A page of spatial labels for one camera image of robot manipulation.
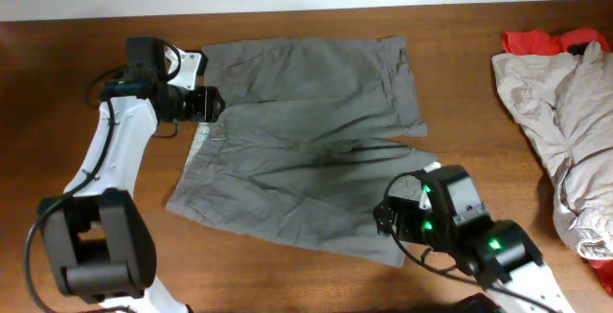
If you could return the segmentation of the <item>grey cotton shorts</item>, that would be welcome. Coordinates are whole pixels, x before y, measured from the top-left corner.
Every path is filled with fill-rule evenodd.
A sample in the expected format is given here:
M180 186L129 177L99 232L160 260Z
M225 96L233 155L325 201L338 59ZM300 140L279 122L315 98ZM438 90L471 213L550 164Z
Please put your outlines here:
M202 225L399 267L373 212L432 153L402 36L277 38L203 49L225 109L200 124L167 210Z

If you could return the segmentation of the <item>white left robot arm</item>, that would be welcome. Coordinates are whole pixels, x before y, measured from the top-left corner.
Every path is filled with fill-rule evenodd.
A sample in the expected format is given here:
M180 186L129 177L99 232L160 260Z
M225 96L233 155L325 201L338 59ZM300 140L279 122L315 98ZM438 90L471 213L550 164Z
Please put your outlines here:
M134 203L148 141L160 123L213 123L225 107L218 90L198 84L208 58L150 36L126 41L126 63L102 74L99 121L85 158L63 194L41 200L23 259L42 236L58 291L95 312L188 312L156 275L154 241Z

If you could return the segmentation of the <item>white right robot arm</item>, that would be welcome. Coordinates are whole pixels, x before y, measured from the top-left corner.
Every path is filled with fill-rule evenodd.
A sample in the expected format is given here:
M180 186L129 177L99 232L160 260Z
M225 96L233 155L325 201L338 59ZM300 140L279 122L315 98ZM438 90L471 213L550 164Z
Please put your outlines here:
M445 312L573 311L528 234L514 221L493 220L459 165L397 175L373 216L378 233L418 266L481 288Z

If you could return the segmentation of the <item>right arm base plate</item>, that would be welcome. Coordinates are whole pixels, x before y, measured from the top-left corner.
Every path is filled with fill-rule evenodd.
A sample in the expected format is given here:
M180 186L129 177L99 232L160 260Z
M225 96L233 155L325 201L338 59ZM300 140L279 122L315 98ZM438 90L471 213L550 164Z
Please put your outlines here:
M454 313L504 313L504 310L485 294L469 296L452 305Z

